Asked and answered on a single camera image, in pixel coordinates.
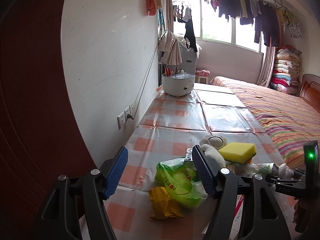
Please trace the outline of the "person's right hand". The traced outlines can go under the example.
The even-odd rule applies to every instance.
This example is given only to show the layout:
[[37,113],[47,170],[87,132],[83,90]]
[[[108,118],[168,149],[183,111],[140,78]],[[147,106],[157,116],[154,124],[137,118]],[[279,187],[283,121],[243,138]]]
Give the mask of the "person's right hand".
[[319,224],[319,199],[311,202],[298,200],[294,205],[293,223],[310,228]]

